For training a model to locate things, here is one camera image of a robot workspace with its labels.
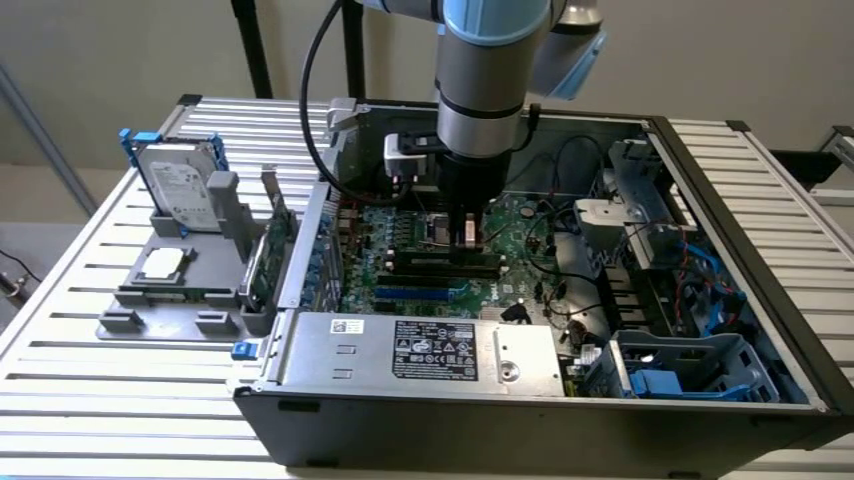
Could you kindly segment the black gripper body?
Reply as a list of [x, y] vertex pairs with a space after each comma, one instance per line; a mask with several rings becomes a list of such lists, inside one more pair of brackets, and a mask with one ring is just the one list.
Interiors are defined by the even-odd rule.
[[507, 181], [513, 153], [491, 157], [466, 157], [455, 153], [443, 154], [437, 164], [438, 188], [451, 215], [481, 211], [489, 201], [503, 191]]

